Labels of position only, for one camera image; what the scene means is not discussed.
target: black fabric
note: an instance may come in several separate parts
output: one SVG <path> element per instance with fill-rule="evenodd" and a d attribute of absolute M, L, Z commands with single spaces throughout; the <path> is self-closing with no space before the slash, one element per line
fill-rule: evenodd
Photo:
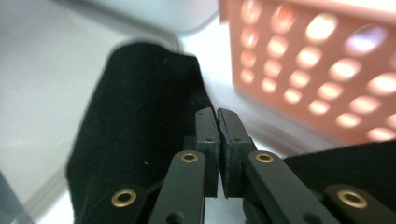
<path fill-rule="evenodd" d="M 95 216 L 94 208 L 112 189 L 137 185 L 154 191 L 183 149 L 184 136 L 194 135 L 195 112 L 210 106 L 196 58 L 144 43 L 115 50 L 67 166 L 75 223 Z M 395 142 L 328 150 L 285 163 L 317 192 L 348 184 L 396 210 Z"/>
<path fill-rule="evenodd" d="M 67 166 L 75 223 L 116 186 L 161 181 L 195 112 L 210 107 L 194 57 L 137 43 L 108 60 Z"/>
<path fill-rule="evenodd" d="M 351 185 L 396 212 L 396 141 L 341 147 L 284 162 L 316 192 L 330 185 Z"/>

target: pink plastic basket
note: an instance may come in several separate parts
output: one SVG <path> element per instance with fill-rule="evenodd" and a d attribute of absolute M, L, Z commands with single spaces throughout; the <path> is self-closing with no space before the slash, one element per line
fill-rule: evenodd
<path fill-rule="evenodd" d="M 346 144 L 396 138 L 395 13 L 334 1 L 220 5 L 239 91 Z"/>

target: brass screw hole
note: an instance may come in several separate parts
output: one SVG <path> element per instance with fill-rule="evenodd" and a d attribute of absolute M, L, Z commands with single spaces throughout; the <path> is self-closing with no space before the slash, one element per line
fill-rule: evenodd
<path fill-rule="evenodd" d="M 182 159 L 184 162 L 195 162 L 195 161 L 198 161 L 198 156 L 195 155 L 195 154 L 192 154 L 192 153 L 187 153 L 187 154 L 184 154 L 184 155 L 181 157 L 181 159 Z"/>
<path fill-rule="evenodd" d="M 136 193 L 132 189 L 117 191 L 111 198 L 111 203 L 116 207 L 126 207 L 136 200 Z"/>
<path fill-rule="evenodd" d="M 268 155 L 266 153 L 260 153 L 260 154 L 256 155 L 256 160 L 258 160 L 260 162 L 269 163 L 269 162 L 273 162 L 274 158 L 271 155 Z"/>
<path fill-rule="evenodd" d="M 368 205 L 367 201 L 363 197 L 361 197 L 358 193 L 352 190 L 340 190 L 338 191 L 337 196 L 341 200 L 341 202 L 351 207 L 365 208 Z"/>

